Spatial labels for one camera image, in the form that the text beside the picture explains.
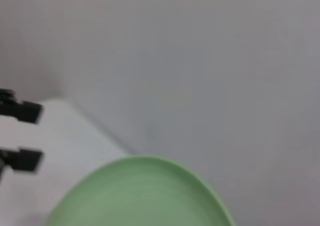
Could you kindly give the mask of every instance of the white table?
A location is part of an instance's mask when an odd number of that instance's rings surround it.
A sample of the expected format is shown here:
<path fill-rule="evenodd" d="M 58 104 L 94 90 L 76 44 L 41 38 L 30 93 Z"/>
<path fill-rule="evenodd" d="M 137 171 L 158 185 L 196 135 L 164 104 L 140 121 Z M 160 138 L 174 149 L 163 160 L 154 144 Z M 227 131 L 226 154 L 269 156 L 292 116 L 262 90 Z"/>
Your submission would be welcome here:
<path fill-rule="evenodd" d="M 39 125 L 0 116 L 0 147 L 45 153 L 37 175 L 4 172 L 1 226 L 43 226 L 65 193 L 94 169 L 126 156 L 117 144 L 62 99 L 42 102 Z"/>

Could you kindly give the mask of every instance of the green plate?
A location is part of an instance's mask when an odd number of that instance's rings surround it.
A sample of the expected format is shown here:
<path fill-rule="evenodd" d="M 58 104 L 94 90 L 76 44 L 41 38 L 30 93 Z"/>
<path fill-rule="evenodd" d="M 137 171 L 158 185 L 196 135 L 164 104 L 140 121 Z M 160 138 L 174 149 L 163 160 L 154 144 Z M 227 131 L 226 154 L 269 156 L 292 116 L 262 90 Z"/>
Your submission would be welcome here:
<path fill-rule="evenodd" d="M 234 226 L 218 196 L 176 163 L 130 157 L 75 186 L 47 226 Z"/>

